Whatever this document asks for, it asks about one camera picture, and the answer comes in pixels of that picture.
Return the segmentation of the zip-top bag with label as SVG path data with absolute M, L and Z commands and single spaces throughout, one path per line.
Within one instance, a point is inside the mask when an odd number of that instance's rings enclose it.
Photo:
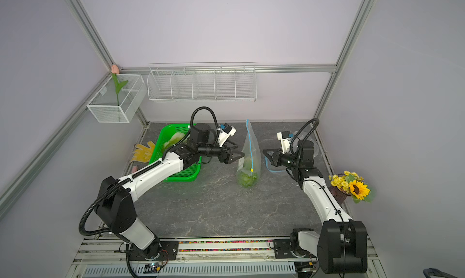
M 251 171 L 258 174 L 260 180 L 262 169 L 261 151 L 259 148 L 259 142 L 249 119 L 246 121 L 246 129 L 247 136 L 242 150 L 245 156 L 239 160 L 237 173 L 239 171 Z

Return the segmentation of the clear blue-zip zip-top bag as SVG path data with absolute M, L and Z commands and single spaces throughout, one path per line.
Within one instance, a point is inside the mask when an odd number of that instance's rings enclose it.
M 311 171 L 311 170 L 317 170 L 315 167 L 315 157 L 317 155 L 316 151 L 318 151 L 314 140 L 309 136 L 307 138 L 303 137 L 300 139 L 298 136 L 293 134 L 294 137 L 292 138 L 291 141 L 291 149 L 289 153 L 296 154 L 296 153 L 301 153 L 301 164 L 299 165 L 298 168 L 296 169 L 287 169 L 284 166 L 279 166 L 275 167 L 270 164 L 269 161 L 266 160 L 265 158 L 265 164 L 266 168 L 273 174 L 284 174 L 286 171 L 288 171 L 291 175 L 296 172 L 297 170 L 301 171 Z

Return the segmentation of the green chinese cabbage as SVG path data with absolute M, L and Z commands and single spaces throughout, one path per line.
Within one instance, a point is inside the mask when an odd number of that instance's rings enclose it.
M 171 146 L 176 145 L 179 141 L 181 141 L 185 137 L 185 134 L 182 132 L 176 132 L 167 142 L 165 142 L 162 146 L 162 150 L 166 151 L 166 149 L 170 148 Z

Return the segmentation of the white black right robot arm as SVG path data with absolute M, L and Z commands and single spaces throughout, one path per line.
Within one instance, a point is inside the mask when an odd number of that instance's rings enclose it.
M 274 167 L 283 166 L 298 183 L 316 209 L 322 223 L 320 233 L 310 229 L 294 229 L 290 235 L 291 252 L 297 257 L 315 256 L 325 274 L 365 273 L 368 270 L 368 235 L 363 222 L 347 214 L 330 192 L 323 175 L 314 165 L 314 144 L 310 134 L 300 134 L 319 124 L 317 118 L 306 122 L 291 134 L 277 134 L 281 143 L 278 149 L 264 149 L 266 161 Z

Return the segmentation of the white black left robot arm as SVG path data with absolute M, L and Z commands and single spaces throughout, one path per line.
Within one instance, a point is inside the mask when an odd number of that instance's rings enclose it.
M 215 115 L 209 107 L 197 108 L 186 134 L 156 162 L 119 179 L 110 176 L 102 181 L 98 197 L 79 222 L 82 236 L 113 233 L 127 245 L 138 248 L 146 259 L 158 257 L 162 251 L 160 240 L 138 218 L 134 202 L 170 176 L 198 164 L 202 157 L 217 157 L 224 164 L 244 157 L 237 144 L 230 141 L 236 133 L 232 125 L 220 125 L 217 119 L 212 127 L 195 123 L 195 116 L 202 110 Z

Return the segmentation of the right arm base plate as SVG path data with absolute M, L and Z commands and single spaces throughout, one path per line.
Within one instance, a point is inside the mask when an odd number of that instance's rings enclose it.
M 274 252 L 276 259 L 316 259 L 317 256 L 310 252 L 298 253 L 293 249 L 290 238 L 272 239 L 268 243 L 270 249 Z

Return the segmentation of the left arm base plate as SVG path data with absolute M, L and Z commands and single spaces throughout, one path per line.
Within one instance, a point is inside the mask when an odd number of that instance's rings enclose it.
M 131 245 L 128 256 L 131 261 L 174 261 L 178 249 L 178 240 L 155 240 L 144 250 Z

